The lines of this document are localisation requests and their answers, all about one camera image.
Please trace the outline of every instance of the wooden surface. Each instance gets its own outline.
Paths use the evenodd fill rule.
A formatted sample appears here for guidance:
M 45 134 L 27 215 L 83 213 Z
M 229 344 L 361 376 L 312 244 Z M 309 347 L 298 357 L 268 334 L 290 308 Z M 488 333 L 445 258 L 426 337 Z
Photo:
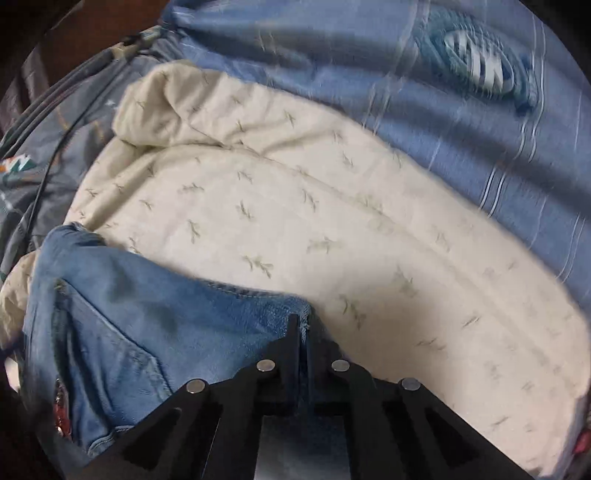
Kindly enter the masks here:
M 77 0 L 0 0 L 0 98 L 44 33 Z
M 50 84 L 74 67 L 118 43 L 124 36 L 154 26 L 167 0 L 86 0 L 41 42 Z

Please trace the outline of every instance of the blue bedsheet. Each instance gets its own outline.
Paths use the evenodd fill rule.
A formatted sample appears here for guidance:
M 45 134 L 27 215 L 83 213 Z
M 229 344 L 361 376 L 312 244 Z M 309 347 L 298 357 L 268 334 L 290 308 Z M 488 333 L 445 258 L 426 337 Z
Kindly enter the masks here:
M 522 239 L 591 315 L 591 87 L 517 0 L 173 0 L 183 55 L 330 105 Z

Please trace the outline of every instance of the gray patterned fabric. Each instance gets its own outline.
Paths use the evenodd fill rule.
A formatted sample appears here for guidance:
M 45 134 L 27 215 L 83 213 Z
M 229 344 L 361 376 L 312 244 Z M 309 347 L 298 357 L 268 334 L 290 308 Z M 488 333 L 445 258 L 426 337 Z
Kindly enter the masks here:
M 23 114 L 25 107 L 48 89 L 49 82 L 40 47 L 36 46 L 0 100 L 0 132 L 8 131 Z
M 109 48 L 80 65 L 37 99 L 0 142 L 2 159 L 19 155 L 29 159 L 22 170 L 6 171 L 0 177 L 0 285 L 18 259 L 38 248 L 49 231 L 63 222 L 88 168 L 113 137 L 111 122 L 126 87 L 154 66 L 181 57 L 174 43 L 159 38 L 160 33 L 159 27 L 143 33 L 145 48 L 137 54 L 130 49 L 116 59 L 116 50 Z M 91 102 L 93 105 L 72 128 Z M 35 195 L 64 135 L 68 140 L 52 165 L 31 241 L 23 245 Z

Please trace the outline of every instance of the black cable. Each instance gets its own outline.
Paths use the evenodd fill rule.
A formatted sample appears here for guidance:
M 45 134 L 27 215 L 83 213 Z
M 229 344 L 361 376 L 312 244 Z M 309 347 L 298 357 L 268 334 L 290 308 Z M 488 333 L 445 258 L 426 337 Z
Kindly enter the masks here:
M 27 222 L 27 230 L 25 231 L 25 236 L 23 237 L 22 243 L 21 243 L 21 251 L 22 252 L 27 251 L 29 243 L 31 242 L 31 234 L 33 232 L 33 224 L 35 223 L 35 217 L 37 217 L 37 213 L 38 213 L 38 210 L 40 207 L 41 195 L 43 195 L 43 192 L 45 191 L 45 188 L 47 186 L 47 181 L 49 178 L 49 171 L 51 170 L 51 166 L 53 165 L 53 163 L 57 157 L 57 154 L 60 152 L 61 148 L 66 143 L 66 141 L 69 139 L 70 133 L 72 133 L 72 130 L 76 126 L 76 124 L 88 113 L 88 111 L 94 105 L 94 103 L 98 100 L 98 98 L 113 83 L 113 81 L 117 78 L 117 76 L 121 73 L 121 71 L 123 71 L 125 66 L 128 64 L 128 59 L 126 57 L 123 57 L 117 61 L 121 61 L 122 62 L 121 65 L 115 70 L 113 76 L 109 79 L 109 81 L 106 82 L 102 86 L 102 88 L 99 89 L 98 93 L 92 98 L 92 100 L 84 108 L 84 110 L 82 110 L 82 113 L 80 113 L 80 115 L 78 115 L 76 120 L 74 120 L 72 122 L 72 124 L 70 125 L 68 130 L 66 130 L 66 132 L 64 133 L 64 135 L 62 136 L 62 138 L 58 142 L 56 149 L 51 154 L 51 158 L 49 159 L 49 163 L 47 164 L 45 172 L 43 173 L 43 178 L 41 179 L 41 184 L 39 185 L 39 188 L 37 189 L 37 194 L 35 195 L 35 200 L 33 201 L 33 208 L 31 209 L 31 214 L 30 214 L 29 220 Z M 17 255 L 14 265 L 19 260 L 18 257 L 19 257 L 19 255 Z

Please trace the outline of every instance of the jeans back pocket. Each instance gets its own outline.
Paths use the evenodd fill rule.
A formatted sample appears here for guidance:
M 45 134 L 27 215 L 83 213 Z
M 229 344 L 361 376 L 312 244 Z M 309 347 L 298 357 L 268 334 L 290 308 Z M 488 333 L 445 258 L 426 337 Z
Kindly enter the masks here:
M 72 440 L 90 456 L 166 400 L 156 357 L 63 280 L 51 320 L 54 360 L 69 392 Z

